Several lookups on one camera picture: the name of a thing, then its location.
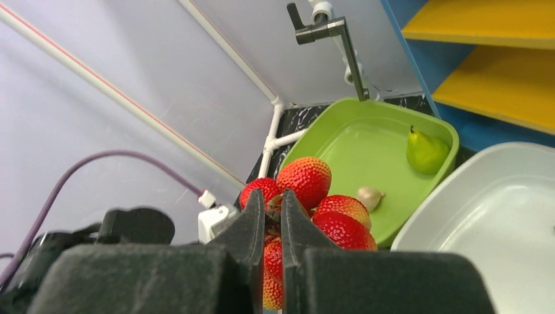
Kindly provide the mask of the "red strawberry bunch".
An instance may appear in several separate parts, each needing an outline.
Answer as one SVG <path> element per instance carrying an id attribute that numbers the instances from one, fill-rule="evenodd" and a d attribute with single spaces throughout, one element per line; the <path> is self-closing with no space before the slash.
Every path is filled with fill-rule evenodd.
<path id="1" fill-rule="evenodd" d="M 282 239 L 278 218 L 286 190 L 295 193 L 305 215 L 339 247 L 376 251 L 368 210 L 351 196 L 331 195 L 331 181 L 332 171 L 326 162 L 316 157 L 303 157 L 283 167 L 276 178 L 255 179 L 241 191 L 239 204 L 242 209 L 253 191 L 262 192 L 272 223 L 266 229 L 264 240 L 262 304 L 265 309 L 279 311 L 283 307 Z"/>

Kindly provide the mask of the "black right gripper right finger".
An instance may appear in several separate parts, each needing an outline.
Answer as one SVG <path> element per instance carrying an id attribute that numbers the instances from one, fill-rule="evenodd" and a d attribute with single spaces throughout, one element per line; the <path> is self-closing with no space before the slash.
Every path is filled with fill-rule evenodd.
<path id="1" fill-rule="evenodd" d="M 453 253 L 347 251 L 306 216 L 281 209 L 284 313 L 493 313 L 481 275 Z"/>

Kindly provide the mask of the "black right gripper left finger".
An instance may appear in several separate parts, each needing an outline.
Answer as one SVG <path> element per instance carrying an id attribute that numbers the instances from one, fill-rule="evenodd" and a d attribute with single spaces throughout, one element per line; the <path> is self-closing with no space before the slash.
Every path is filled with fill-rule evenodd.
<path id="1" fill-rule="evenodd" d="M 49 269 L 30 313 L 261 313 L 264 201 L 202 245 L 79 245 Z"/>

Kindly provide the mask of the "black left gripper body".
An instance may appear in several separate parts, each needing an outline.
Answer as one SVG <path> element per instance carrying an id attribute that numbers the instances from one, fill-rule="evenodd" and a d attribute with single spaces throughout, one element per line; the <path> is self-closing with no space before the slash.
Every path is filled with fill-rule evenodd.
<path id="1" fill-rule="evenodd" d="M 2 313 L 235 313 L 237 265 L 221 247 L 168 245 L 171 228 L 147 209 L 138 240 L 100 234 L 62 250 L 46 273 L 1 296 Z"/>

